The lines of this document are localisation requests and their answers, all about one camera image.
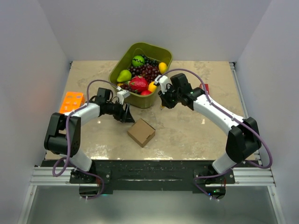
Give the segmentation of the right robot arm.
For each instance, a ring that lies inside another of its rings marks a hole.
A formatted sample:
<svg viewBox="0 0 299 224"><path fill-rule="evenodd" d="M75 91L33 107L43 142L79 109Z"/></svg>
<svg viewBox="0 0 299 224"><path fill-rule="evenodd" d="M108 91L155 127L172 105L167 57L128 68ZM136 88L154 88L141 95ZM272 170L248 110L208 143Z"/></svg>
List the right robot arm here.
<svg viewBox="0 0 299 224"><path fill-rule="evenodd" d="M181 103L207 117L227 135L225 153L212 163L212 169L208 171L211 182L219 183L225 177L224 172L262 146L257 122L253 118L244 119L213 101L203 89L192 88L185 74L171 78L159 75L154 83L161 88L158 94L163 107L171 109Z"/></svg>

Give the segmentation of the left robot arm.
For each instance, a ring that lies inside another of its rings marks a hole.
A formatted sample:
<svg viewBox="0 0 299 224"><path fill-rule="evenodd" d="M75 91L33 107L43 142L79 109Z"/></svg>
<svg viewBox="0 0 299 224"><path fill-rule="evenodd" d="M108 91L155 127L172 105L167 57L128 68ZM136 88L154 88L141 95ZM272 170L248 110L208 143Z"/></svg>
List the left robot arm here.
<svg viewBox="0 0 299 224"><path fill-rule="evenodd" d="M134 123L129 104L124 100L130 96L128 90L117 88L116 102L110 98L112 91L99 88L97 94L80 108L67 113L53 113L44 139L44 148L65 158L67 163L81 169L80 177L86 183L96 180L92 160L80 149L81 127L102 115L112 115L121 123Z"/></svg>

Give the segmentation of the olive green plastic basin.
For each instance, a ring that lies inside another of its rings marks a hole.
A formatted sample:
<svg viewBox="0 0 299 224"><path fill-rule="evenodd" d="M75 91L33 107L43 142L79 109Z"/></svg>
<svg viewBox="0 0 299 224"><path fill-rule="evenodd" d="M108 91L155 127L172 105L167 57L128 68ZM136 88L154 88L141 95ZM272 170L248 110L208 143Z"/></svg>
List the olive green plastic basin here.
<svg viewBox="0 0 299 224"><path fill-rule="evenodd" d="M128 70L132 74L132 78L142 77L143 81L150 84L160 75L159 63L165 63L167 67L170 67L172 59L172 53L167 49L145 42L137 42L129 47L119 60L110 73L108 80L130 91L130 96L125 99L125 102L146 109L154 104L157 90L152 90L152 93L148 95L141 95L130 86L129 80L118 82L118 76L123 70Z"/></svg>

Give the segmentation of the brown cardboard express box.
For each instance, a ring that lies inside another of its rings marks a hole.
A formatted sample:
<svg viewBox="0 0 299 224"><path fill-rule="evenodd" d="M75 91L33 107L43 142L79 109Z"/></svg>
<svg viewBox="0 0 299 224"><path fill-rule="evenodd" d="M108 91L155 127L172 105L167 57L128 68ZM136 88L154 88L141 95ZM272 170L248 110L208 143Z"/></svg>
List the brown cardboard express box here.
<svg viewBox="0 0 299 224"><path fill-rule="evenodd" d="M156 130L143 119L138 119L127 131L140 147L145 147L155 136Z"/></svg>

